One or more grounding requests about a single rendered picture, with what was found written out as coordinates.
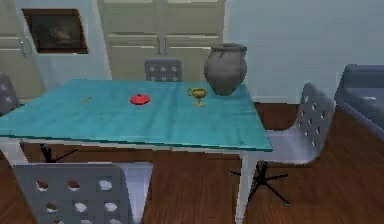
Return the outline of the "dark framed picture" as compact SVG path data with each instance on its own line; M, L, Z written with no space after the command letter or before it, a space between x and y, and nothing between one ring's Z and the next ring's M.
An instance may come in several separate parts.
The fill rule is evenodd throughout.
M87 54L88 44L78 9L22 10L40 54Z

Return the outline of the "grey perforated chair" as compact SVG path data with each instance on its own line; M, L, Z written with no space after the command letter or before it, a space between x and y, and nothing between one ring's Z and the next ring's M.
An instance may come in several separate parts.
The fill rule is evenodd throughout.
M291 127L282 131L268 130L272 152L260 152L262 166L255 165L255 186L247 201L250 201L260 186L266 186L288 206L290 202L275 190L269 181L287 178L287 174L267 176L269 162L283 164L308 164L321 154L335 112L335 103L314 84L307 82L302 91L296 119Z
M182 80L181 61L176 58L150 58L144 62L147 81L180 82Z
M17 99L16 91L11 80L5 73L0 72L0 117L19 108L20 106L21 103ZM53 158L52 150L50 148L47 148L45 144L40 145L40 150L44 156L46 163L56 163L64 157L78 152L78 149L74 149L59 157Z
M141 224L152 169L148 162L13 167L38 224Z

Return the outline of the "teal dining table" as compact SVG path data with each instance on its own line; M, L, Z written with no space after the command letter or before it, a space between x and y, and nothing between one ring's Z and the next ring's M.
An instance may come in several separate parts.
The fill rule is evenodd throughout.
M72 80L0 117L0 150L23 164L24 143L237 154L242 160L236 223L242 223L260 152L272 149L246 86L208 93L202 107L185 82ZM136 94L150 96L133 105Z

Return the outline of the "grey clay vase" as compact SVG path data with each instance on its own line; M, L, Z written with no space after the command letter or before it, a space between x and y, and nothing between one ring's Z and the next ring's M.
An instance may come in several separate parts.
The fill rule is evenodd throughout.
M230 96L244 81L246 53L247 47L237 43L211 47L204 65L204 76L216 95Z

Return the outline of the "blue grey sofa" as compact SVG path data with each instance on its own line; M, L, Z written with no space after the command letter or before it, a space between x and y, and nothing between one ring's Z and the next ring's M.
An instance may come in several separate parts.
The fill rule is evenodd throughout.
M384 65L346 65L334 100L384 141Z

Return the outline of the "red round lid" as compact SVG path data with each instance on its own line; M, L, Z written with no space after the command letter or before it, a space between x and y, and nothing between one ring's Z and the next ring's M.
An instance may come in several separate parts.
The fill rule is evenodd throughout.
M130 103L133 105L144 105L150 101L150 96L146 94L136 94L130 98Z

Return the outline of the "gold goblet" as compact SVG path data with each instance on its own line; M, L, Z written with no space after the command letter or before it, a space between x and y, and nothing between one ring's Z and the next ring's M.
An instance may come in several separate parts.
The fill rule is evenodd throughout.
M202 107L201 100L207 95L207 90L204 88L189 88L188 95L193 96L196 99L195 106Z

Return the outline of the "cream tall cupboard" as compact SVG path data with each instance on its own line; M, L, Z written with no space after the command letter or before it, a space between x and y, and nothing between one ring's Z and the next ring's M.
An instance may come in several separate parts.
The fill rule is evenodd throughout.
M143 80L149 58L181 61L184 81L204 79L223 41L225 0L97 0L111 75Z
M0 72L10 78L17 98L23 103L45 92L14 0L0 0Z

